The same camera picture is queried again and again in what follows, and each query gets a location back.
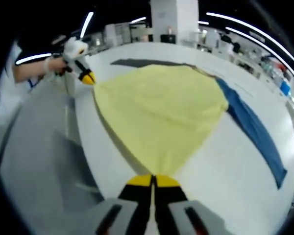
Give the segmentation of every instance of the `white table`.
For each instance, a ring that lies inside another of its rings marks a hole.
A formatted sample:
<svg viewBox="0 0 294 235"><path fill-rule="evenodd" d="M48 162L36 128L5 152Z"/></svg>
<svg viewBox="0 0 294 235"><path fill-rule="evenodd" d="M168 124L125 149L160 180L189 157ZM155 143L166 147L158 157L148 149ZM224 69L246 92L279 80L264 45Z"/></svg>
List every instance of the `white table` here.
<svg viewBox="0 0 294 235"><path fill-rule="evenodd" d="M189 199L199 200L222 217L232 233L275 233L287 216L294 192L294 129L286 107L245 70L209 53L183 46L129 44L93 55L88 62L97 81L102 82L135 69L110 65L127 58L196 65L223 78L254 110L271 134L288 170L280 190L260 152L227 113L174 178ZM136 172L102 126L92 88L79 82L75 86L78 127L90 170L102 195L117 197Z"/></svg>

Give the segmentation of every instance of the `blue container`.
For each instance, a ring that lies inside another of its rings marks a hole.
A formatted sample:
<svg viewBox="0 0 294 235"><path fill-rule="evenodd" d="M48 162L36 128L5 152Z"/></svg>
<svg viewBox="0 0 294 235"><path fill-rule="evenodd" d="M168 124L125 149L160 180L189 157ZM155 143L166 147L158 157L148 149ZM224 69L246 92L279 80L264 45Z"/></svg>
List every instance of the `blue container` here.
<svg viewBox="0 0 294 235"><path fill-rule="evenodd" d="M283 82L281 83L280 90L282 91L282 93L283 93L284 95L288 96L289 93L290 93L291 88L290 88L289 84L288 84L286 81L283 81Z"/></svg>

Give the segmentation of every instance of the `blue towel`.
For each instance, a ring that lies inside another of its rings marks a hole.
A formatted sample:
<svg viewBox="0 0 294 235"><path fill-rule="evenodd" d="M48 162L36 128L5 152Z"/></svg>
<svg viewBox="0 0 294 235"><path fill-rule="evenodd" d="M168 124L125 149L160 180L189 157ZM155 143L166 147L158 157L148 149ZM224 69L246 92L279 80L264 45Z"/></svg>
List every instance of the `blue towel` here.
<svg viewBox="0 0 294 235"><path fill-rule="evenodd" d="M241 100L237 92L231 89L225 81L216 79L226 99L229 102L227 112L239 127L258 148L267 162L278 188L281 188L287 170L284 168L280 154L264 125L249 106Z"/></svg>

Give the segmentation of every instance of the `gray floor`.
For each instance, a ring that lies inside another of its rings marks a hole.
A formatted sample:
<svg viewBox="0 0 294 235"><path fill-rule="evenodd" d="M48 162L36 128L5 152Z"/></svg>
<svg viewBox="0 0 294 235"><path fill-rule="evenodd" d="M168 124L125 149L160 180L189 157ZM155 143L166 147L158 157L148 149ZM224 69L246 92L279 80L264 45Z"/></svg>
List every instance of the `gray floor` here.
<svg viewBox="0 0 294 235"><path fill-rule="evenodd" d="M46 82L34 90L11 129L0 175L34 234L78 234L102 201L76 125L73 100Z"/></svg>

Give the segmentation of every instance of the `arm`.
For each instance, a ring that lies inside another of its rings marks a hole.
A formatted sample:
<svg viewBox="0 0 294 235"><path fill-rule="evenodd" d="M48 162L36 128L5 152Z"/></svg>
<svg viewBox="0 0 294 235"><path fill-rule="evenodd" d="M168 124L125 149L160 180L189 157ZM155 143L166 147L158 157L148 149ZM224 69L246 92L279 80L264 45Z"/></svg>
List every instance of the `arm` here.
<svg viewBox="0 0 294 235"><path fill-rule="evenodd" d="M31 77L44 75L45 61L33 62L30 64L22 64L19 66L13 66L13 75L16 83L24 82ZM62 58L50 59L48 68L49 71L61 71L66 67L66 64L63 62Z"/></svg>

